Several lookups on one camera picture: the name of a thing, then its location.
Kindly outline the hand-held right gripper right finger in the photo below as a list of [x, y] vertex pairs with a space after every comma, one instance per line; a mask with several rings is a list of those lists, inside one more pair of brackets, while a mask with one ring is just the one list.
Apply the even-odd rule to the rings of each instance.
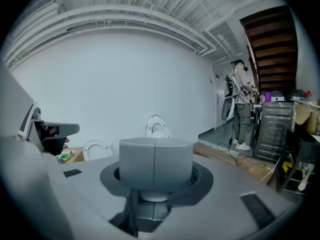
[[193, 168], [193, 146], [189, 141], [159, 138], [154, 150], [154, 187], [186, 188]]

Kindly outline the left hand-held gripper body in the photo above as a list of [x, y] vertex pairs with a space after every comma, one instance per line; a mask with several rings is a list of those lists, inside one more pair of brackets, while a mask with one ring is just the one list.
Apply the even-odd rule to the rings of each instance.
[[40, 150], [41, 111], [13, 75], [0, 68], [0, 137], [18, 136]]

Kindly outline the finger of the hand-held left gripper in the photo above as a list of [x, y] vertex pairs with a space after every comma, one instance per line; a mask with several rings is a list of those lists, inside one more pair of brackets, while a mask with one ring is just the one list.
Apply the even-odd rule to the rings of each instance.
[[80, 131], [80, 126], [77, 123], [44, 122], [44, 126], [54, 129], [55, 137], [68, 137]]

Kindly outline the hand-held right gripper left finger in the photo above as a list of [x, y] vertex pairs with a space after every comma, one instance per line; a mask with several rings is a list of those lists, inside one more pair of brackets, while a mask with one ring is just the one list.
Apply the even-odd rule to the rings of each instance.
[[155, 138], [137, 137], [119, 142], [119, 179], [132, 189], [154, 187]]

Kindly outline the white toilet with raised lid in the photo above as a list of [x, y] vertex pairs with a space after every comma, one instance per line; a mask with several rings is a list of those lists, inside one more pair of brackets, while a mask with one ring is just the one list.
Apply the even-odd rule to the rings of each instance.
[[172, 132], [160, 115], [153, 114], [146, 123], [144, 136], [146, 138], [171, 138]]

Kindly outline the small white toilet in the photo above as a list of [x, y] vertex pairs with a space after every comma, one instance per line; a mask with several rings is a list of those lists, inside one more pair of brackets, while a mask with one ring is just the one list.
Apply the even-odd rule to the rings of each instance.
[[113, 145], [111, 143], [105, 143], [101, 140], [90, 140], [83, 147], [83, 157], [85, 161], [92, 161], [111, 157]]

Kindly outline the large brown cardboard box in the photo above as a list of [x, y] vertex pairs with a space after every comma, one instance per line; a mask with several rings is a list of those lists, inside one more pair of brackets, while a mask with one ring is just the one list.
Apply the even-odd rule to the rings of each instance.
[[83, 147], [73, 147], [66, 149], [70, 153], [70, 158], [65, 162], [66, 164], [84, 162]]

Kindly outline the green plastic item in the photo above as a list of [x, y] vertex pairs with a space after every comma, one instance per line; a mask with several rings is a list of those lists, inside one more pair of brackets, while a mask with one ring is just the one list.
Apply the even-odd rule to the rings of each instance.
[[63, 151], [61, 154], [57, 156], [57, 162], [59, 164], [65, 164], [70, 158], [73, 156], [71, 151]]

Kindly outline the wooden plank platform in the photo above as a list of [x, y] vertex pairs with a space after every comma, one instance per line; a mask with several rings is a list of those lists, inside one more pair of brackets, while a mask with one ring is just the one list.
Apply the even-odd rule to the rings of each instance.
[[229, 153], [218, 151], [200, 142], [193, 145], [193, 150], [196, 155], [241, 168], [265, 184], [268, 184], [274, 175], [275, 164], [268, 161], [245, 155], [236, 158]]

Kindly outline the white door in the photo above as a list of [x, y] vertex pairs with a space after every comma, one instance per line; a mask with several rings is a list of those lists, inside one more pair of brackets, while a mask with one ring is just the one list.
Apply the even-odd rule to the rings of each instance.
[[223, 104], [225, 100], [225, 74], [224, 72], [218, 68], [215, 67], [213, 69], [214, 73], [214, 87], [216, 92], [216, 128], [219, 128], [221, 125], [225, 123], [225, 121], [222, 119], [222, 110], [223, 110]]

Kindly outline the steel washing machine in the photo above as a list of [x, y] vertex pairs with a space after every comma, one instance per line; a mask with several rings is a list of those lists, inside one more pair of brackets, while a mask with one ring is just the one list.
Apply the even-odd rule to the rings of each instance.
[[284, 152], [287, 130], [292, 128], [293, 120], [293, 102], [263, 102], [253, 157], [277, 162]]

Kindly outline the black metal rack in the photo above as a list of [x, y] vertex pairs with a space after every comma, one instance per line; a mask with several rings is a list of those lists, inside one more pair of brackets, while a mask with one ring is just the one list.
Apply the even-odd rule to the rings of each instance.
[[[293, 162], [288, 173], [282, 168], [283, 162]], [[317, 163], [320, 163], [320, 142], [305, 131], [288, 130], [282, 156], [275, 167], [275, 189], [297, 195], [310, 193], [316, 184]]]

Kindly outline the open tan cardboard box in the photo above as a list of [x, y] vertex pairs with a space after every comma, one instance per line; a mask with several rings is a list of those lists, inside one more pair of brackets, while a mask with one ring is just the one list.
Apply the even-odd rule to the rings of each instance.
[[320, 108], [309, 108], [306, 104], [298, 103], [295, 106], [295, 123], [312, 135], [320, 135]]

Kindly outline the dark wooden staircase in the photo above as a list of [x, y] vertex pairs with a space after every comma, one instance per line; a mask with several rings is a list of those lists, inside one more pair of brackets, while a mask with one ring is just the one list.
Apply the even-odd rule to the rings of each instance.
[[286, 95], [296, 88], [298, 40], [287, 5], [269, 8], [240, 19], [257, 71], [261, 93]]

